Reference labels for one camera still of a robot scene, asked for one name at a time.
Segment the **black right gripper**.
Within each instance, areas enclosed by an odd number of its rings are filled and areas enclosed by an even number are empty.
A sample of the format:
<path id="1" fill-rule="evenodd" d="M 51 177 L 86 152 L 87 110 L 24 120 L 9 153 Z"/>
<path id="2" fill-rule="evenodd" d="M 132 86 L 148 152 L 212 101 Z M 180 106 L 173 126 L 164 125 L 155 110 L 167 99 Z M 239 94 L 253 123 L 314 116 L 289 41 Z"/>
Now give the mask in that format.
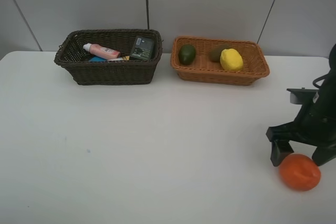
<path id="1" fill-rule="evenodd" d="M 271 142 L 270 160 L 274 167 L 294 153 L 291 141 L 315 146 L 312 160 L 322 166 L 336 157 L 335 110 L 326 115 L 312 105 L 303 105 L 292 122 L 269 127 L 266 136 Z"/>

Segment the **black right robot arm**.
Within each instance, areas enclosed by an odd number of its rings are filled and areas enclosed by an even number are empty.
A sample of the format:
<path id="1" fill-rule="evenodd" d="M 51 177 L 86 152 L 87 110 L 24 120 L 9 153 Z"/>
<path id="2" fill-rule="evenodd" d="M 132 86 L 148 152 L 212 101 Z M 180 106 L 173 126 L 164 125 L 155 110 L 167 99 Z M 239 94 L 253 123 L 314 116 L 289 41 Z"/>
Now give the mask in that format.
<path id="1" fill-rule="evenodd" d="M 329 54 L 329 66 L 327 74 L 313 80 L 315 89 L 288 89 L 291 102 L 301 109 L 292 122 L 269 127 L 266 132 L 274 167 L 294 152 L 290 141 L 315 146 L 312 160 L 317 166 L 335 158 L 335 47 Z"/>

